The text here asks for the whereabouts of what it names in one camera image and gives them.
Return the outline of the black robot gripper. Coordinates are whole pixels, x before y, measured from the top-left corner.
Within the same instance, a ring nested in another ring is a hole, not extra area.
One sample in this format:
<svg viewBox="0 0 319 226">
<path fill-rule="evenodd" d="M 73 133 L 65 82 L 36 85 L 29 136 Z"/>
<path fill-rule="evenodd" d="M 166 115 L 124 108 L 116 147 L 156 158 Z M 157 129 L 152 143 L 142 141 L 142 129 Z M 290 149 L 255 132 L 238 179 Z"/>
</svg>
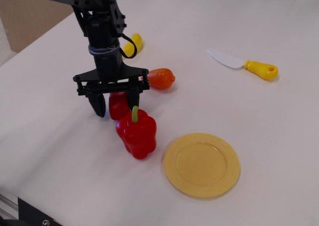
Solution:
<svg viewBox="0 0 319 226">
<path fill-rule="evenodd" d="M 139 107 L 140 93 L 150 88 L 148 69 L 128 66 L 120 53 L 92 56 L 96 68 L 75 75 L 73 81 L 77 83 L 78 95 L 87 96 L 95 114 L 105 116 L 106 103 L 102 93 L 128 92 L 129 109 Z"/>
</svg>

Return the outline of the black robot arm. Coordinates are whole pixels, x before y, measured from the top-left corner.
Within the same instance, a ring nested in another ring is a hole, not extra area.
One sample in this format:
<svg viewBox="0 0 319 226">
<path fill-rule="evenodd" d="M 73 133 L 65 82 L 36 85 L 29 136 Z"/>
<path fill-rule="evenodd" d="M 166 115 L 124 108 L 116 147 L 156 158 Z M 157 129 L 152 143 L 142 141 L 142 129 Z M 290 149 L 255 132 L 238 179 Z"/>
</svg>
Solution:
<svg viewBox="0 0 319 226">
<path fill-rule="evenodd" d="M 140 93 L 150 88 L 148 69 L 131 67 L 123 62 L 132 59 L 140 49 L 141 41 L 124 35 L 125 15 L 117 0 L 51 0 L 73 8 L 85 37 L 88 51 L 95 61 L 95 69 L 74 76 L 77 92 L 88 98 L 94 112 L 104 117 L 105 93 L 124 93 L 128 107 L 139 105 Z"/>
</svg>

